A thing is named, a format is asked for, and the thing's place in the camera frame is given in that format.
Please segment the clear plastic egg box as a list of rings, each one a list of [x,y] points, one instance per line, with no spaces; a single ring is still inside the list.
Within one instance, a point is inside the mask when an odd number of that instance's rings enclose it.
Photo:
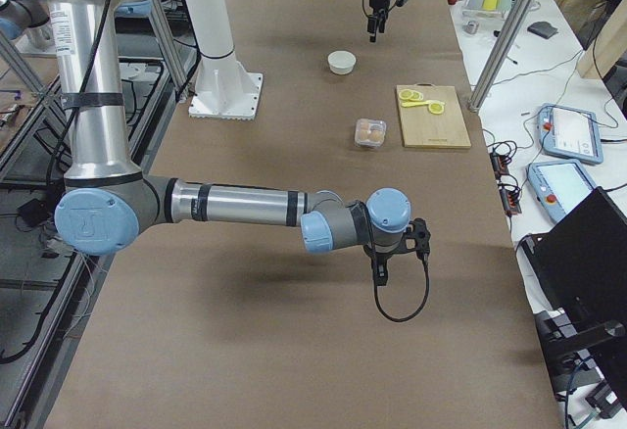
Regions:
[[[354,142],[358,147],[379,148],[385,141],[387,124],[384,120],[358,119],[355,126]]]

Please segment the brown egg in box front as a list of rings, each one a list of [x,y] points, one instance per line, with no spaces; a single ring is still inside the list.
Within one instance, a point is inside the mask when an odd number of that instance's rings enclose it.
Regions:
[[[384,133],[380,130],[371,130],[368,135],[368,140],[373,144],[381,145],[384,140]]]

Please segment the white bowl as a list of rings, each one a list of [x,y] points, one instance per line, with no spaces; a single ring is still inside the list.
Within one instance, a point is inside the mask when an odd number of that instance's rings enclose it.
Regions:
[[[332,73],[346,75],[351,73],[357,63],[357,57],[346,50],[336,50],[327,56],[327,64]]]

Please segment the upper lemon slice of pair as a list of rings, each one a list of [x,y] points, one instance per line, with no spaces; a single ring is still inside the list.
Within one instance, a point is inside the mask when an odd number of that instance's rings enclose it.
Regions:
[[[415,90],[410,90],[408,92],[408,97],[407,97],[408,101],[412,101],[412,102],[418,102],[418,101],[423,101],[424,100],[424,96],[421,92],[419,91],[415,91]]]

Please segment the yellow plastic knife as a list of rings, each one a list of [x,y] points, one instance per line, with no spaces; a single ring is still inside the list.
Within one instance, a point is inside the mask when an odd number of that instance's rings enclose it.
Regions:
[[[412,101],[403,101],[401,103],[401,106],[404,108],[409,108],[409,107],[418,107],[418,106],[427,106],[427,103],[430,100],[423,100],[423,101],[418,101],[418,102],[412,102]]]

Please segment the small metal cylinder cup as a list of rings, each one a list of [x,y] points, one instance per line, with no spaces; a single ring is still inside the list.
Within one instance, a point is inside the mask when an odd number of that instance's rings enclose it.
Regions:
[[[464,25],[463,30],[469,35],[474,35],[477,33],[478,28],[479,22],[471,20]]]

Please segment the lemon slice near knife tip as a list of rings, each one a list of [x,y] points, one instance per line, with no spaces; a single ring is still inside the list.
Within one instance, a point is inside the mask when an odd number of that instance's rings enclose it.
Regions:
[[[442,101],[430,100],[427,103],[428,111],[433,115],[441,115],[445,112],[446,105]]]

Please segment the wooden cutting board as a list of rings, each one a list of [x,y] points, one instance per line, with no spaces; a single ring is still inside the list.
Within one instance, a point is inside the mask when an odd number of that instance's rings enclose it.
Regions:
[[[424,100],[439,100],[445,103],[445,112],[431,114],[427,106],[404,108],[399,92],[411,89],[423,94]],[[453,86],[437,85],[397,85],[397,105],[399,110],[403,145],[407,148],[453,148],[469,149],[471,142],[464,118]]]

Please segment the small black square pad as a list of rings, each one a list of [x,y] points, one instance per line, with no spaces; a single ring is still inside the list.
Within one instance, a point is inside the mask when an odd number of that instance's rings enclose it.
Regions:
[[[558,34],[558,29],[548,22],[534,22],[527,27],[527,31],[543,39],[550,39]]]

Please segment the near blue teach pendant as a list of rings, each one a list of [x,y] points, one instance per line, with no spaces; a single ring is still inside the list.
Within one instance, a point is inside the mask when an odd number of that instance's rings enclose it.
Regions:
[[[531,163],[528,180],[536,198],[555,223],[560,222],[597,187],[583,165],[574,159]]]

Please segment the blue teach pendant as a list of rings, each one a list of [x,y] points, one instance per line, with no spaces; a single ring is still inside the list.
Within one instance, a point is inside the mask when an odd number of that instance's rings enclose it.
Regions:
[[[603,162],[596,115],[590,111],[544,104],[537,113],[540,145],[551,156],[588,165]]]
[[[597,187],[583,165],[574,159],[531,163],[528,180],[536,198],[555,223],[560,222]]]

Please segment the far blue teach pendant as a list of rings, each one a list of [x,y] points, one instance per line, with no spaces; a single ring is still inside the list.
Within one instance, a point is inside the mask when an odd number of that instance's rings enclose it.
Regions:
[[[590,111],[544,104],[537,113],[540,145],[551,156],[588,165],[603,162],[596,115]]]

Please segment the aluminium frame post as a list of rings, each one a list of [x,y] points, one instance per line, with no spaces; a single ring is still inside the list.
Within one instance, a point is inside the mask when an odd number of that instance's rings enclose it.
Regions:
[[[534,0],[515,0],[500,35],[491,51],[489,58],[480,74],[479,80],[468,101],[468,109],[472,113],[478,113],[490,88],[495,82],[514,39],[526,18],[529,8]]]

